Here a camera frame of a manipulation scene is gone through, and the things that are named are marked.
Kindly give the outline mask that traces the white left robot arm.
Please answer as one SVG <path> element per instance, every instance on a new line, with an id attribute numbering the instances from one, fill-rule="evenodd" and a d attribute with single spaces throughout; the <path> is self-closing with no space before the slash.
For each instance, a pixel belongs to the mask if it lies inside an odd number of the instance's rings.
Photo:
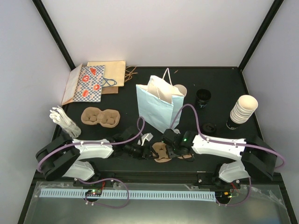
<path id="1" fill-rule="evenodd" d="M 70 177 L 96 186 L 100 182 L 100 174 L 91 159 L 110 159 L 124 153 L 144 158 L 144 147 L 152 138 L 151 133 L 142 134 L 135 126 L 112 138 L 101 140 L 79 140 L 63 134 L 37 152 L 37 171 L 47 181 Z"/>

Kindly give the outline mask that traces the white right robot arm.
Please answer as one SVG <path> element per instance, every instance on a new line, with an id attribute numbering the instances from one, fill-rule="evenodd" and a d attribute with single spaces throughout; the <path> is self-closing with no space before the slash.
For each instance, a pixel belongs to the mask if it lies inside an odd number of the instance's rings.
<path id="1" fill-rule="evenodd" d="M 262 182 L 271 182 L 273 179 L 277 155 L 257 136 L 247 139 L 225 139 L 192 131 L 180 134 L 167 129 L 161 141 L 166 144 L 170 158 L 188 154 L 209 154 L 231 159 L 231 163 L 219 165 L 212 177 L 214 186 L 218 188 L 250 177 Z"/>

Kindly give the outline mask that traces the light blue paper bag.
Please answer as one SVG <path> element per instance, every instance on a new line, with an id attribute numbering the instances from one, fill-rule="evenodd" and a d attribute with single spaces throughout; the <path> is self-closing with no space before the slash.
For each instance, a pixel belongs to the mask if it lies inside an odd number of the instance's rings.
<path id="1" fill-rule="evenodd" d="M 179 124 L 185 97 L 172 84 L 168 68 L 162 77 L 150 76 L 147 85 L 137 84 L 136 95 L 139 116 L 155 129 L 164 133 Z"/>

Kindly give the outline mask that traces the single cardboard cup carrier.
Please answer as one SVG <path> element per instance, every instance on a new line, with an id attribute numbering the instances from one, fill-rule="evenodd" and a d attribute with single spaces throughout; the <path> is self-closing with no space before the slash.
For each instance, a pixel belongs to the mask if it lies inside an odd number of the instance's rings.
<path id="1" fill-rule="evenodd" d="M 157 158 L 154 160 L 158 163 L 165 163 L 171 160 L 166 151 L 166 144 L 163 142 L 156 142 L 152 145 L 155 153 L 157 153 Z"/>

